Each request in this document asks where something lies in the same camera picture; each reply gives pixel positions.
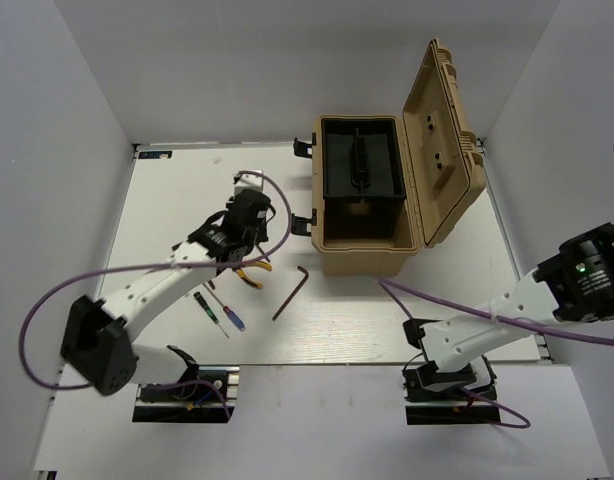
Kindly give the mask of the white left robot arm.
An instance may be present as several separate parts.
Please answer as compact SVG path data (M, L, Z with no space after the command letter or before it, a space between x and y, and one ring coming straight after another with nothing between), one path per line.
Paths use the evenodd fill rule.
M164 384L175 398L192 396L199 377L189 354L136 341L181 297L236 267L256 244L266 241L270 205L261 188L237 188L226 210L212 215L177 246L167 269L150 270L99 300L77 299L62 341L63 359L103 396L128 383Z

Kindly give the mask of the tan plastic toolbox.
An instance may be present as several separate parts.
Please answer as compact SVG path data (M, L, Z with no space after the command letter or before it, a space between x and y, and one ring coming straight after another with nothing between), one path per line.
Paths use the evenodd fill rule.
M312 163L310 238L326 276L396 276L443 242L486 186L451 52L425 51L400 115L322 115L293 153Z

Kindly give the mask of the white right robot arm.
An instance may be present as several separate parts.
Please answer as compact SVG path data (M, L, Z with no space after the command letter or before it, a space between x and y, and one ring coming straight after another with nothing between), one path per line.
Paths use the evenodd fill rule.
M577 324L614 320L614 224L564 242L509 291L483 307L456 305L443 320L408 319L407 341L424 362L404 372L413 402L459 399L495 382L487 353L534 333L579 340Z

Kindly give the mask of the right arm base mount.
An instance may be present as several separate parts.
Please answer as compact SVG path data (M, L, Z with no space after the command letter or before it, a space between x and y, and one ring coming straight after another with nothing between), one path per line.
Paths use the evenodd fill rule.
M402 370L406 422L410 426L494 424L501 420L496 374L481 357L463 369L442 373L434 362Z

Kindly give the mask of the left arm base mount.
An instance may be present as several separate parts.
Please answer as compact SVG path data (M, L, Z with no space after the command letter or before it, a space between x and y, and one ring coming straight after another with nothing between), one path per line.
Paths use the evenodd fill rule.
M202 367L194 383L177 389L140 387L134 403L133 423L226 424L237 401L240 368Z

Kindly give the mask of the brown hex key long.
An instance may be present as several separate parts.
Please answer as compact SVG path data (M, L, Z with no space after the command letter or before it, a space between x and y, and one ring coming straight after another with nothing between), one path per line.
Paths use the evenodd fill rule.
M291 304L291 302L298 295L298 293L301 291L301 289L304 287L304 285L307 283L309 279L310 274L309 274L309 271L305 267L298 265L296 267L296 270L302 274L302 278L297 283L297 285L293 288L293 290L289 293L287 298L282 302L282 304L279 306L277 311L273 314L273 316L271 317L272 322L275 322L279 319L279 317L284 313L284 311Z

